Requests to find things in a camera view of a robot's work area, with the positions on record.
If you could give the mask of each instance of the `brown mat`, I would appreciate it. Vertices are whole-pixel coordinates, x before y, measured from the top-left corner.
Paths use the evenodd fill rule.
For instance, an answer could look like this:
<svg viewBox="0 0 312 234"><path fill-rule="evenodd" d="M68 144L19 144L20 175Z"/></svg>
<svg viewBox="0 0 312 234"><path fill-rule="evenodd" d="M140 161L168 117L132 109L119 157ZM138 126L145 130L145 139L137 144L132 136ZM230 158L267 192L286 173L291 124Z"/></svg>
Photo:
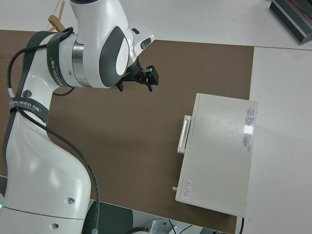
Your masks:
<svg viewBox="0 0 312 234"><path fill-rule="evenodd" d="M32 35L0 31L0 150L9 116L7 65ZM183 118L192 114L196 93L248 99L253 51L155 41L139 57L142 67L154 65L159 73L159 86L152 93L136 83L125 83L122 93L117 88L78 88L67 97L53 97L48 126L90 160L102 201L235 233L235 216L177 202L172 187L178 184L183 160L176 152ZM21 59L13 76L19 77L20 71ZM0 165L0 175L6 175L2 158Z"/></svg>

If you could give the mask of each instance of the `warning label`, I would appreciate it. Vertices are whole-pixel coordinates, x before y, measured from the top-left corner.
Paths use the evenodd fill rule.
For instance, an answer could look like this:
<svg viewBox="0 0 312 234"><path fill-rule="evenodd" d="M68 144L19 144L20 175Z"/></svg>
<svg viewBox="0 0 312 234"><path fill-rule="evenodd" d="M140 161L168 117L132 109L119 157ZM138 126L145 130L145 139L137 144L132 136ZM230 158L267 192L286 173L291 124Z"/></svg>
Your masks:
<svg viewBox="0 0 312 234"><path fill-rule="evenodd" d="M191 188L192 188L192 181L189 180L189 179L185 179L184 180L183 191L182 191L183 192L182 198L188 199L190 197Z"/></svg>
<svg viewBox="0 0 312 234"><path fill-rule="evenodd" d="M252 148L252 136L254 134L254 115L255 110L249 107L246 111L246 119L244 126L243 148L249 152Z"/></svg>

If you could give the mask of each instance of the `white box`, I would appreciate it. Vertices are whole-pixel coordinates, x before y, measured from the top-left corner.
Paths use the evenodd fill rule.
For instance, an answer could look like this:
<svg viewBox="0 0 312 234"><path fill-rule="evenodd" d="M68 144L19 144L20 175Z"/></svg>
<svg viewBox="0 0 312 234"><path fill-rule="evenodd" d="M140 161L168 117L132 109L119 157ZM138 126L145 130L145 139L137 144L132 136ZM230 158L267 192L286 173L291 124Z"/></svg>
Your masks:
<svg viewBox="0 0 312 234"><path fill-rule="evenodd" d="M197 94L175 199L245 216L257 102Z"/></svg>

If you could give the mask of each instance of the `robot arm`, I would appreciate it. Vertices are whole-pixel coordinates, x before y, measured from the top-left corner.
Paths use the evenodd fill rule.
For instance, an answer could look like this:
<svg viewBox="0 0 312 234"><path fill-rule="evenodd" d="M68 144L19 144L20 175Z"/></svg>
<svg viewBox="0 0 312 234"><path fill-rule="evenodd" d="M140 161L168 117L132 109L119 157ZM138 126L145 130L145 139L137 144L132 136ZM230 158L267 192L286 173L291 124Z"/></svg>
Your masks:
<svg viewBox="0 0 312 234"><path fill-rule="evenodd" d="M122 91L120 80L125 73L139 75L142 80L153 76L150 82L138 80L150 90L151 85L158 84L155 69L142 71L137 61L137 56L153 42L154 35L141 25L129 27L118 0L71 0L71 5L78 20L76 45L83 46L83 61L74 69L83 70L84 85L94 88L116 85Z"/></svg>
<svg viewBox="0 0 312 234"><path fill-rule="evenodd" d="M137 60L154 36L143 27L129 28L119 0L71 0L71 5L78 34L35 34L27 47L37 49L25 54L15 95L9 85L11 114L3 145L8 183L0 234L81 233L91 183L79 160L47 135L55 89L122 91L124 81L136 81L151 91L158 84L154 67L143 70Z"/></svg>

